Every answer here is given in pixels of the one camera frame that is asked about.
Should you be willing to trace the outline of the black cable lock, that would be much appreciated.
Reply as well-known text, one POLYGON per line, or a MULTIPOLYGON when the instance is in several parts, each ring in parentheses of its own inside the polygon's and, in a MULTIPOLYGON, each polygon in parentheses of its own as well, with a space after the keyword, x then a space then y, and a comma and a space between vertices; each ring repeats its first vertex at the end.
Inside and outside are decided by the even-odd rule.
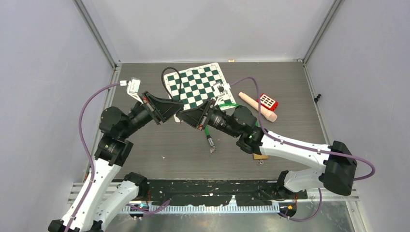
POLYGON ((183 84, 182 84, 182 75, 181 72, 178 71, 176 68, 174 67, 166 67, 162 70, 161 73, 161 83, 162 86, 164 87, 164 89, 166 90, 166 93, 168 95, 168 97, 173 100, 173 101, 181 101, 182 100, 182 88, 183 88, 183 84), (175 74, 177 74, 177 81, 175 84, 171 84, 170 81, 174 81, 175 78, 169 75, 166 75, 165 72, 167 70, 172 70, 174 71, 175 74), (172 91, 177 90, 177 98, 174 97, 174 95, 172 94, 172 91))

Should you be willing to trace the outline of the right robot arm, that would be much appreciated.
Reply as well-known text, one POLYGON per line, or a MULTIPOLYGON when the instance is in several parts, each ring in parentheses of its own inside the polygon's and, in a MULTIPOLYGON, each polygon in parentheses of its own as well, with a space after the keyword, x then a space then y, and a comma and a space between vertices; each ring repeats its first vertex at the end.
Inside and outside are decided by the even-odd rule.
POLYGON ((238 138, 236 145, 245 153, 280 157, 308 166, 302 171, 285 170, 280 173, 276 192, 282 198, 314 188, 325 188, 342 196, 349 196, 352 192, 357 163, 349 156, 330 154, 334 147, 338 151, 347 151, 342 142, 319 145, 282 137, 257 126, 257 118, 248 108, 237 106, 228 115, 213 100, 178 112, 176 117, 198 130, 210 126, 238 138))

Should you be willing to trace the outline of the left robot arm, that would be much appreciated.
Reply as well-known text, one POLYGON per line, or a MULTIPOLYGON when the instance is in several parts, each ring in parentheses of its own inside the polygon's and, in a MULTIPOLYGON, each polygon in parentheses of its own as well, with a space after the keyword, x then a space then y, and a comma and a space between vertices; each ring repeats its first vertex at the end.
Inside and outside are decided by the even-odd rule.
POLYGON ((134 172, 124 177, 108 199, 103 196, 131 152, 133 144, 127 139, 150 121, 164 123, 182 109, 181 101, 146 91, 128 114, 114 106, 103 110, 99 125, 103 136, 92 159, 91 174, 68 212, 51 221, 48 231, 103 232, 129 201, 143 200, 148 194, 147 178, 134 172))

